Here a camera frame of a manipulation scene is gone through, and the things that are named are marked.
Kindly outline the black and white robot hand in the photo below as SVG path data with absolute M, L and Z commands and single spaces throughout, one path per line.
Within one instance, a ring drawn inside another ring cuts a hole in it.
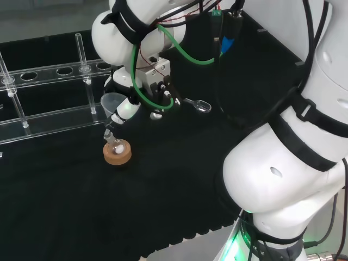
M 141 114 L 153 120 L 161 119 L 182 103 L 171 80 L 169 60 L 158 58 L 134 73 L 132 76 L 129 68 L 121 67 L 112 71 L 104 84 L 101 105 L 109 130 Z

